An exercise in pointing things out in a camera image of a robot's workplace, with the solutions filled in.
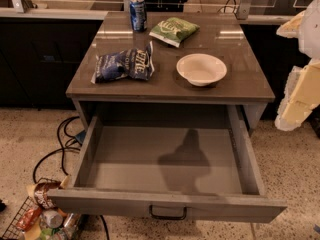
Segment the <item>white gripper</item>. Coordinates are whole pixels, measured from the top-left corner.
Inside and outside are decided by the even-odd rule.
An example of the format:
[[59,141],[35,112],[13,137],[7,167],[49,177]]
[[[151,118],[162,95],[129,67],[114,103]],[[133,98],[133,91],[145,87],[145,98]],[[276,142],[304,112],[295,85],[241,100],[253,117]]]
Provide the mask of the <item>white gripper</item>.
[[320,61],[316,60],[320,59],[320,0],[313,0],[305,12],[282,24],[276,34],[298,37],[299,50],[312,58],[303,68],[292,68],[277,111],[275,126],[282,131],[292,131],[320,104]]

